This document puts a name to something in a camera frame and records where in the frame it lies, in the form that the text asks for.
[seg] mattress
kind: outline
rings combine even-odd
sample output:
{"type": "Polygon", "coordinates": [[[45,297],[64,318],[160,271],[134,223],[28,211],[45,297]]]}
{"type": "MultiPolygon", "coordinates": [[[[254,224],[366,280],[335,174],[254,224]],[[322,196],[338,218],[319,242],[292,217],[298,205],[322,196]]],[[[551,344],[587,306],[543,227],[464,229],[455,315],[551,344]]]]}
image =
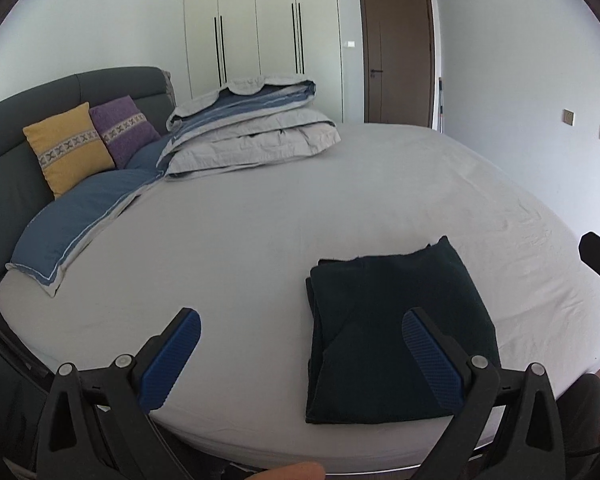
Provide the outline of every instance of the mattress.
{"type": "MultiPolygon", "coordinates": [[[[448,418],[304,422],[304,279],[320,258],[411,253],[446,235],[493,319],[504,367],[543,363],[556,394],[600,368],[600,278],[554,213],[432,130],[338,129],[342,142],[307,160],[158,183],[78,256],[55,298],[10,270],[5,320],[51,368],[94,368],[137,352],[192,306],[202,339],[155,419],[229,460],[317,460],[331,473],[420,463],[448,418]]],[[[494,414],[483,441],[496,424],[494,414]]]]}

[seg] gray upholstered headboard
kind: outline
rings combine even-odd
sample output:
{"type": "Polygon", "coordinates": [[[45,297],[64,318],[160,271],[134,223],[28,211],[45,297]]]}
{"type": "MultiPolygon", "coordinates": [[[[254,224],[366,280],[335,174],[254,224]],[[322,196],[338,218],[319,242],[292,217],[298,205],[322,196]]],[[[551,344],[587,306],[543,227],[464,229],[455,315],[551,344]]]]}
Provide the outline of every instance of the gray upholstered headboard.
{"type": "MultiPolygon", "coordinates": [[[[0,279],[26,225],[53,200],[22,129],[83,102],[95,106],[130,95],[163,135],[173,111],[168,87],[158,68],[109,68],[71,75],[0,102],[0,279]]],[[[4,326],[0,326],[0,335],[13,340],[2,316],[1,324],[4,326]]]]}

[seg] blue gripper pad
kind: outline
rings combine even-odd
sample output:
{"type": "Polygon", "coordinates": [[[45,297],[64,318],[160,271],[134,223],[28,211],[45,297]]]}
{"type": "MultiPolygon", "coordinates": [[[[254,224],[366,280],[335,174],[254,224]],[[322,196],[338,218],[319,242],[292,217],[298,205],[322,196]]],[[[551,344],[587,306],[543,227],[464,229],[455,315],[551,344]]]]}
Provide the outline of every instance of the blue gripper pad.
{"type": "Polygon", "coordinates": [[[402,339],[441,408],[454,414],[462,411],[462,377],[445,352],[413,311],[402,318],[402,339]]]}
{"type": "Polygon", "coordinates": [[[202,322],[191,310],[162,345],[139,384],[138,404],[145,414],[160,408],[200,340],[202,322]]]}

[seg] door frame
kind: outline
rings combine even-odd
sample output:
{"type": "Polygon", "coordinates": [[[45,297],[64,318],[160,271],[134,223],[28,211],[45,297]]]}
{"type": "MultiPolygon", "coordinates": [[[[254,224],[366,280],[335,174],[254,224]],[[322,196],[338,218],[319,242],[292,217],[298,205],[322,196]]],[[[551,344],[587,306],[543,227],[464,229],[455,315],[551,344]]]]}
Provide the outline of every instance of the door frame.
{"type": "MultiPolygon", "coordinates": [[[[435,35],[435,24],[433,15],[433,0],[427,1],[427,13],[429,15],[429,48],[430,48],[430,59],[431,59],[431,92],[429,95],[429,122],[428,127],[433,127],[433,117],[435,115],[435,99],[436,99],[436,35],[435,35]]],[[[360,19],[362,20],[362,52],[363,52],[363,66],[365,71],[365,123],[368,123],[369,119],[369,62],[368,62],[368,47],[367,47],[367,33],[366,33],[366,9],[365,0],[360,0],[360,19]]]]}

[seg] wall socket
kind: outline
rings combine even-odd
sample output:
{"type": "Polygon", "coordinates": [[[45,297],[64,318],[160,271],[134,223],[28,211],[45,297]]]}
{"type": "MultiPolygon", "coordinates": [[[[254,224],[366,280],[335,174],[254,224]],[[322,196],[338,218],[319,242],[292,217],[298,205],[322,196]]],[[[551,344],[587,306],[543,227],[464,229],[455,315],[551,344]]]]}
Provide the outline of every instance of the wall socket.
{"type": "Polygon", "coordinates": [[[570,110],[562,111],[562,122],[563,123],[568,124],[569,126],[573,126],[575,119],[576,119],[575,114],[573,112],[571,112],[570,110]]]}

